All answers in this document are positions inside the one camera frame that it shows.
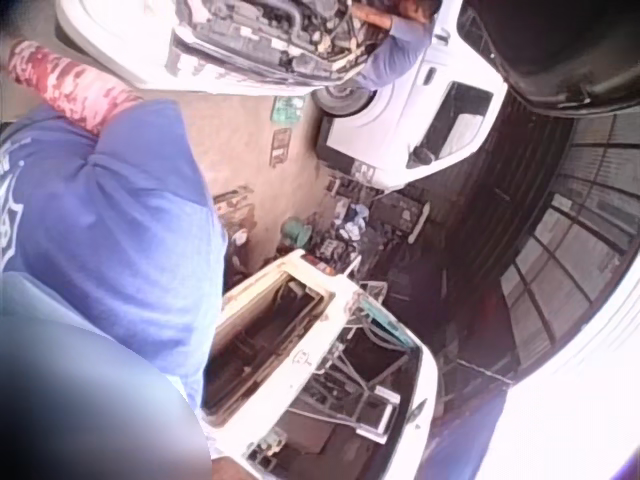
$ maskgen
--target white car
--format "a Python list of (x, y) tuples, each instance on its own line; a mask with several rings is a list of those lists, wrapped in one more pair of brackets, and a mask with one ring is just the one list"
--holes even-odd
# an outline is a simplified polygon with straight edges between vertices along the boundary
[(415, 476), (435, 359), (371, 295), (304, 251), (225, 295), (209, 363), (210, 435), (247, 478)]
[(142, 89), (304, 95), (355, 75), (381, 34), (355, 20), (349, 5), (57, 0), (56, 14), (63, 43)]
[(460, 15), (461, 6), (462, 0), (444, 1), (432, 45), (392, 85), (371, 95), (343, 87), (314, 93), (321, 108), (339, 113), (323, 121), (316, 149), (321, 160), (389, 191), (478, 150), (507, 84), (489, 63), (491, 53), (473, 12), (465, 8)]

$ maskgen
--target gray shirt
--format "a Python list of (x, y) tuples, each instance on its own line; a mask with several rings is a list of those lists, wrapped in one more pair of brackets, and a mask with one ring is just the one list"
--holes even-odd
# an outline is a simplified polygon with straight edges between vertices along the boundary
[(431, 45), (431, 24), (393, 16), (389, 36), (373, 52), (354, 79), (368, 90), (378, 90), (411, 70)]

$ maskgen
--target open car hood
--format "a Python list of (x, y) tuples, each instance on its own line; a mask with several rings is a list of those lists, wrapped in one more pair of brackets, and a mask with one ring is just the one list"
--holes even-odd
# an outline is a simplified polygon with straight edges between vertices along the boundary
[(533, 110), (611, 113), (640, 104), (640, 4), (471, 0), (497, 68)]

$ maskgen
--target hand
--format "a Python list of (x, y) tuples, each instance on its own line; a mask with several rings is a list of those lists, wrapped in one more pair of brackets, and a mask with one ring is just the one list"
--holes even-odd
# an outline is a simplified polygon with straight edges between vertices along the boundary
[(354, 3), (351, 5), (351, 15), (358, 20), (370, 23), (383, 30), (391, 30), (391, 15), (386, 12), (381, 12), (380, 10), (361, 3)]

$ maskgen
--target blue t-shirt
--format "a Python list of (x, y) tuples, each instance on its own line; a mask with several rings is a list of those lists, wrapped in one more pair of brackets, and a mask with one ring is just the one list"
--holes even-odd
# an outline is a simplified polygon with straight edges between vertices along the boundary
[(394, 15), (389, 35), (371, 54), (355, 80), (368, 90), (378, 90), (392, 84), (420, 60), (431, 45), (432, 30), (431, 24), (425, 25)]
[(198, 407), (226, 234), (177, 105), (136, 105), (99, 137), (35, 109), (3, 134), (0, 205), (0, 272), (33, 276)]

